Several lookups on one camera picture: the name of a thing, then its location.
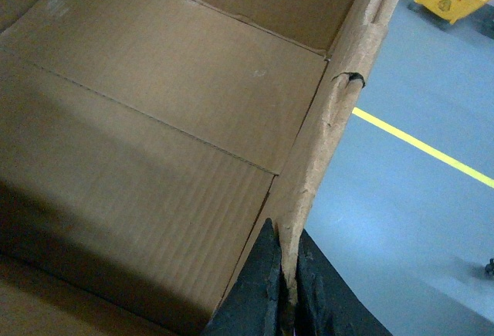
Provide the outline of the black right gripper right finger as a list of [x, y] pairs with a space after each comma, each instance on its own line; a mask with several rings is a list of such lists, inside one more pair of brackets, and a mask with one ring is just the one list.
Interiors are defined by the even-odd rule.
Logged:
[[359, 301], [307, 231], [299, 239], [296, 279], [295, 334], [390, 334]]

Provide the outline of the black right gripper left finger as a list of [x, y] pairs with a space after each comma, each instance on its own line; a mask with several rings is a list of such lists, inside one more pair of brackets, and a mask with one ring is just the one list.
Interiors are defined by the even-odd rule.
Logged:
[[203, 335], [276, 335], [278, 327], [281, 247], [267, 219], [228, 296]]

